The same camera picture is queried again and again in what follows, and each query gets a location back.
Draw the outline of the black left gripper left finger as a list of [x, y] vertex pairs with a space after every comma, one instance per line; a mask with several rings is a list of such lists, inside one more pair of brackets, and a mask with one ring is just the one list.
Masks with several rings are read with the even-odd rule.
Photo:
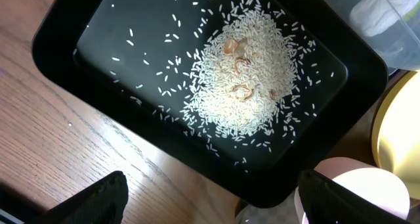
[[128, 199], [126, 176], [122, 171], [114, 171], [31, 222], [120, 224]]

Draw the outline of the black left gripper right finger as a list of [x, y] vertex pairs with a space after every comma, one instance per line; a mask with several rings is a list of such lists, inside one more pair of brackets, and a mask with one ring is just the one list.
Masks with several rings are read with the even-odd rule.
[[298, 188], [304, 214], [309, 223], [407, 223], [405, 219], [364, 200], [313, 169], [301, 172]]

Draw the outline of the pink white bowl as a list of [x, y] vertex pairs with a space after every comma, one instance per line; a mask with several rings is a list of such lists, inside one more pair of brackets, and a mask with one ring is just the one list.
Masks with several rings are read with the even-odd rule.
[[382, 210], [407, 219], [408, 190], [393, 173], [345, 157], [323, 160], [314, 170]]

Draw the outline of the yellow plate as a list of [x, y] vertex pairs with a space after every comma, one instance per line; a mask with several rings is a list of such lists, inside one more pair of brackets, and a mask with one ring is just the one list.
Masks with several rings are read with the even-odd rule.
[[371, 130], [376, 165], [402, 180], [419, 199], [419, 72], [400, 78], [379, 103]]

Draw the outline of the clump of cooked rice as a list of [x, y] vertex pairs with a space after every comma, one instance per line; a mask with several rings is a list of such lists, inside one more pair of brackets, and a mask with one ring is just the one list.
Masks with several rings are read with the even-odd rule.
[[296, 145], [347, 79], [275, 0], [103, 0], [94, 19], [129, 102], [234, 166]]

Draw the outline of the white tissue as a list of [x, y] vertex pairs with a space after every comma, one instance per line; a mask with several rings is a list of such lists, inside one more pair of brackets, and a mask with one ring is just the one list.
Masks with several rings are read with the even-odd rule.
[[349, 14], [350, 25], [365, 37], [374, 37], [400, 20], [412, 19], [419, 0], [361, 0]]

